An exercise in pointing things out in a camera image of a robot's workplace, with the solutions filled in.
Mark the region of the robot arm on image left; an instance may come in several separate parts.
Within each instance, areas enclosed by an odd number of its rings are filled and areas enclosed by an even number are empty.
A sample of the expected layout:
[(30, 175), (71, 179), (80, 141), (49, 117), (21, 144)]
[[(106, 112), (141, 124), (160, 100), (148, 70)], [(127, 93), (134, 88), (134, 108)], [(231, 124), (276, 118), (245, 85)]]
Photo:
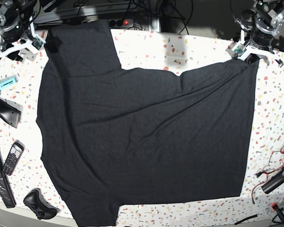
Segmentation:
[(45, 40), (35, 33), (36, 0), (0, 0), (0, 60), (23, 61), (22, 50), (37, 54)]

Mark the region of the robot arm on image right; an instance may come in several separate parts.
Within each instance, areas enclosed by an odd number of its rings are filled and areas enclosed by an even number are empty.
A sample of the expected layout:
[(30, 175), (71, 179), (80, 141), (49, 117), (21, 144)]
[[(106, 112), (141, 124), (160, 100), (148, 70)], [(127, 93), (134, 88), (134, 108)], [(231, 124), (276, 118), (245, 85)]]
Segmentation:
[(233, 19), (240, 26), (240, 36), (226, 49), (232, 59), (247, 63), (263, 59), (267, 65), (275, 60), (279, 67), (284, 65), (272, 47), (284, 24), (284, 0), (256, 0), (252, 9), (243, 10), (240, 18)]

